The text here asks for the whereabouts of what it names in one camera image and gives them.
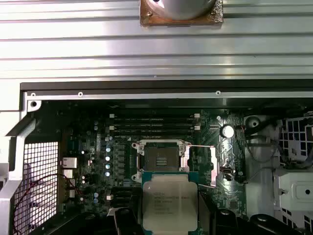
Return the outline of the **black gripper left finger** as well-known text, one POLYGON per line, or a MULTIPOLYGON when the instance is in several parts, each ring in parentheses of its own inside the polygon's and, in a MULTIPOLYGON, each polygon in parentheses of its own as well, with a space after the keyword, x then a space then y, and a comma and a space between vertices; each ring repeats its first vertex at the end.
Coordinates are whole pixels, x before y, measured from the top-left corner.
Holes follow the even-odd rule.
POLYGON ((60 235, 141 235, 138 221, 141 194, 133 194, 129 203, 113 207, 112 215, 84 212, 58 229, 60 235))

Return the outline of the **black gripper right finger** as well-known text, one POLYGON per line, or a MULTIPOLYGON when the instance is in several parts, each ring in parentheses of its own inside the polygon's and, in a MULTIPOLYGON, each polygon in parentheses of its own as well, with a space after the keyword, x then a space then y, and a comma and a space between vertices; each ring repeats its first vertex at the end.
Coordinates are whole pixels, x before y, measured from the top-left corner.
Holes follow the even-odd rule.
POLYGON ((219 209, 209 194, 199 191, 199 223, 208 235, 297 235, 295 230, 267 214, 244 219, 219 209))

